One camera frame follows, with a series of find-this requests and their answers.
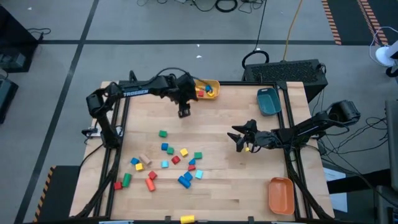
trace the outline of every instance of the wooden tabletop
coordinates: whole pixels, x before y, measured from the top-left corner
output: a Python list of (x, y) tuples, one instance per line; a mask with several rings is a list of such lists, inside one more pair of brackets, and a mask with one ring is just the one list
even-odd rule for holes
[[(132, 180), (128, 188), (115, 191), (111, 218), (163, 220), (166, 215), (171, 215), (172, 220), (179, 220), (182, 215), (195, 215), (197, 220), (244, 221), (248, 216), (253, 216), (256, 221), (294, 220), (293, 215), (277, 215), (268, 206), (270, 180), (287, 177), (282, 150), (238, 153), (235, 143), (226, 135), (227, 132), (235, 133), (232, 125), (244, 125), (250, 119), (257, 121), (261, 131), (279, 128), (277, 116), (264, 117), (259, 111), (256, 94), (260, 88), (222, 86), (216, 100), (191, 102), (191, 116), (184, 119), (178, 118), (178, 106), (168, 99), (152, 95), (131, 98), (118, 179), (122, 181), (124, 173), (128, 172), (132, 174)], [(288, 83), (288, 89), (297, 124), (310, 117), (307, 99), (302, 83)], [(280, 91), (279, 94), (283, 99), (283, 93)], [(123, 105), (122, 100), (118, 123)], [(288, 127), (284, 100), (281, 105)], [(168, 132), (167, 138), (158, 136), (161, 129)], [(188, 156), (174, 165), (170, 161), (172, 156), (160, 150), (162, 142), (174, 147), (174, 155), (180, 158), (179, 150), (187, 148)], [(100, 144), (100, 139), (89, 140), (85, 155)], [(312, 140), (308, 144), (317, 146)], [(104, 151), (93, 154), (81, 169), (70, 215), (78, 213), (97, 189)], [(196, 164), (197, 169), (203, 171), (203, 178), (194, 178), (191, 187), (185, 189), (177, 179), (187, 171), (194, 152), (203, 153), (203, 159), (197, 160)], [(130, 160), (141, 153), (152, 159), (152, 164), (144, 166), (144, 171), (136, 172)], [(162, 160), (169, 161), (169, 168), (161, 168)], [(334, 217), (319, 152), (311, 147), (303, 148), (302, 162), (309, 191), (327, 214)], [(154, 192), (148, 191), (144, 181), (151, 170), (158, 175)], [(300, 213), (305, 217), (302, 194), (297, 192)], [(104, 214), (107, 197), (106, 190), (101, 214)]]

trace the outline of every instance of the orange tray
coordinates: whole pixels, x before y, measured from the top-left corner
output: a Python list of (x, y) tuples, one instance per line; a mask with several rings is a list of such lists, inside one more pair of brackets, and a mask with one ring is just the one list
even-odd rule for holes
[(276, 214), (294, 213), (294, 189), (289, 178), (274, 177), (268, 185), (269, 208)]
[[(201, 82), (200, 80), (195, 80), (195, 90), (197, 92), (197, 97), (198, 99), (205, 99), (205, 100), (215, 100), (215, 98), (219, 95), (220, 93), (220, 83), (217, 80), (203, 80), (204, 82), (208, 83), (211, 88), (214, 91), (214, 96), (209, 96), (205, 89), (206, 89), (206, 83)], [(205, 94), (203, 96), (198, 96), (199, 91), (205, 91)]]

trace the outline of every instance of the blue tray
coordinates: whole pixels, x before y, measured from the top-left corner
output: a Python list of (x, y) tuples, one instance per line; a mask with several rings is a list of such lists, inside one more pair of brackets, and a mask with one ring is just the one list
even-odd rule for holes
[(279, 97), (273, 88), (257, 91), (257, 101), (263, 116), (271, 116), (281, 111)]

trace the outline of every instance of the yellow cable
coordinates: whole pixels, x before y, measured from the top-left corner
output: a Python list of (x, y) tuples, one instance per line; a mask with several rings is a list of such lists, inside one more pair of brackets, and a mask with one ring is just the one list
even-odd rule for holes
[(301, 7), (301, 3), (303, 3), (303, 0), (300, 0), (300, 3), (298, 4), (297, 10), (296, 10), (296, 14), (294, 14), (294, 18), (293, 18), (293, 21), (292, 21), (292, 23), (290, 25), (289, 32), (287, 33), (285, 52), (284, 52), (283, 60), (285, 60), (285, 57), (286, 57), (287, 46), (289, 44), (290, 31), (292, 31), (294, 21), (296, 20), (297, 14), (299, 13), (299, 10), (300, 10), (300, 7)]

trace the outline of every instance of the floor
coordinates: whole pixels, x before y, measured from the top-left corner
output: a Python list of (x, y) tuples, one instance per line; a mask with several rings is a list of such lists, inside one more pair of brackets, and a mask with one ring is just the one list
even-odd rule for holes
[[(204, 9), (214, 3), (197, 2)], [(240, 80), (241, 60), (254, 48), (262, 11), (204, 13), (189, 2), (173, 0), (166, 4), (149, 0), (142, 7), (136, 0), (0, 3), (24, 27), (52, 29), (45, 36), (46, 43), (36, 50), (29, 72), (9, 77), (20, 88), (0, 126), (5, 149), (0, 169), (8, 171), (0, 181), (0, 217), (4, 223), (14, 222), (16, 217), (19, 222), (32, 221), (50, 166), (81, 162), (85, 145), (80, 131), (91, 121), (85, 96), (102, 81), (126, 80), (130, 70), (138, 79), (147, 80), (170, 66), (182, 67), (200, 78)], [(260, 36), (264, 45), (259, 48), (269, 53), (271, 62), (282, 60), (283, 43), (297, 5), (294, 0), (267, 3)], [(339, 100), (352, 100), (362, 119), (351, 130), (365, 125), (367, 117), (384, 117), (384, 100), (398, 94), (397, 82), (370, 60), (367, 46), (334, 44), (321, 1), (303, 1), (291, 40), (296, 41), (289, 45), (287, 60), (317, 58), (327, 66), (329, 85), (323, 108)], [(248, 62), (263, 60), (253, 57)], [(316, 100), (310, 103), (311, 110), (315, 104)], [(341, 151), (376, 146), (384, 135), (384, 130), (369, 129)], [(347, 136), (330, 139), (338, 144)], [(337, 156), (331, 158), (351, 169)], [(386, 144), (372, 151), (345, 154), (344, 158), (364, 173), (389, 166)], [(21, 201), (25, 209), (18, 213)]]

